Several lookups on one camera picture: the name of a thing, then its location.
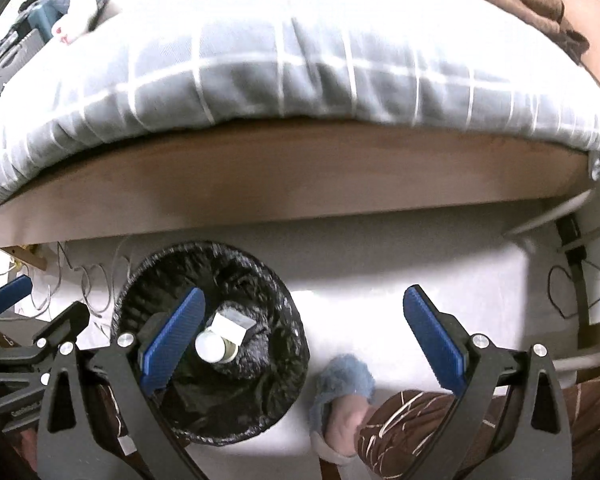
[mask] mattress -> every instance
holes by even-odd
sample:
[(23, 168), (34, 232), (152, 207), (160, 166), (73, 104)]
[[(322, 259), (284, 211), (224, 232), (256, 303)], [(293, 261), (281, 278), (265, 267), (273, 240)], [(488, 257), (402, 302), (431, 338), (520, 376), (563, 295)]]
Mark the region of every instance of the mattress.
[(0, 204), (76, 153), (234, 118), (441, 126), (600, 150), (595, 80), (483, 0), (125, 0), (114, 14), (70, 46), (46, 45), (5, 87)]

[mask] patterned pants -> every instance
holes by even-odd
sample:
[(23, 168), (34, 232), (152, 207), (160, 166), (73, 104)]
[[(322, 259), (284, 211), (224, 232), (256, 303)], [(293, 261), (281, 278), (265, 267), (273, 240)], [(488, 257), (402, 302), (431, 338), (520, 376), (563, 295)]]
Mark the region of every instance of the patterned pants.
[[(408, 390), (385, 402), (360, 431), (358, 455), (377, 475), (400, 478), (425, 449), (453, 403), (449, 394)], [(494, 397), (464, 465), (485, 459), (505, 397)], [(600, 451), (600, 378), (564, 391), (573, 439), (573, 473)]]

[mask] slipper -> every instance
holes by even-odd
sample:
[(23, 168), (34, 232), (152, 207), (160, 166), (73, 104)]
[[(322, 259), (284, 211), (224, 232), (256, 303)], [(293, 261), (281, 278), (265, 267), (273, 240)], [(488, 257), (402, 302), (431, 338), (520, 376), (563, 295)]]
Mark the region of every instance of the slipper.
[(335, 465), (347, 465), (354, 456), (343, 456), (324, 441), (331, 403), (345, 395), (361, 395), (371, 402), (376, 382), (366, 365), (351, 354), (334, 358), (318, 375), (314, 404), (309, 411), (311, 447), (317, 455)]

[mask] silver bolt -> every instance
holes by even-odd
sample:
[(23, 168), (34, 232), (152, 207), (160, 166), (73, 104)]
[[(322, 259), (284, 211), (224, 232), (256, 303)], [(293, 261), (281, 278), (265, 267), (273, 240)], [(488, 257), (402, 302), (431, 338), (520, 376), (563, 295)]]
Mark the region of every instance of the silver bolt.
[(122, 346), (122, 348), (131, 346), (133, 343), (134, 343), (134, 335), (129, 332), (125, 332), (125, 333), (121, 334), (120, 337), (118, 338), (118, 346)]
[(482, 334), (476, 334), (471, 338), (471, 341), (474, 342), (478, 348), (487, 348), (489, 346), (489, 338)]
[(536, 354), (539, 357), (544, 357), (546, 355), (546, 347), (544, 345), (541, 345), (540, 343), (535, 344), (534, 354)]
[(60, 345), (60, 353), (62, 355), (69, 355), (74, 351), (74, 344), (71, 341), (65, 341)]

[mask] black trash bag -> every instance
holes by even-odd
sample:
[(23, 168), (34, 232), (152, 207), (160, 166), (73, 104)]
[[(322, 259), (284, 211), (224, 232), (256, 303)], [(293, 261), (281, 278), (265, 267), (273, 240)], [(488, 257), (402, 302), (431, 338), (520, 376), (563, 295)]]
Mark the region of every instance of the black trash bag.
[(234, 444), (269, 429), (298, 398), (309, 349), (296, 306), (280, 278), (228, 245), (188, 242), (148, 257), (120, 294), (111, 341), (173, 312), (192, 286), (205, 294), (205, 324), (230, 306), (251, 319), (253, 335), (226, 364), (209, 364), (192, 341), (167, 388), (152, 399), (183, 444)]

